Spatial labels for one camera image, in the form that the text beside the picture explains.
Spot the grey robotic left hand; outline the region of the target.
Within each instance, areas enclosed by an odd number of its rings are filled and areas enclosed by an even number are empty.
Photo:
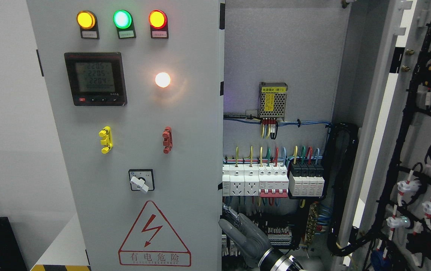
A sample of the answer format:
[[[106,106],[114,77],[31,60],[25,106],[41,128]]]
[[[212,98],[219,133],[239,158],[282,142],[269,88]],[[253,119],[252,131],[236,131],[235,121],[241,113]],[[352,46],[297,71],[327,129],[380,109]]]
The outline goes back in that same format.
[[[221,230],[237,245],[248,266],[259,267],[264,254],[272,249],[268,237],[244,214],[238,214],[224,203],[222,213],[224,217],[219,220]]]

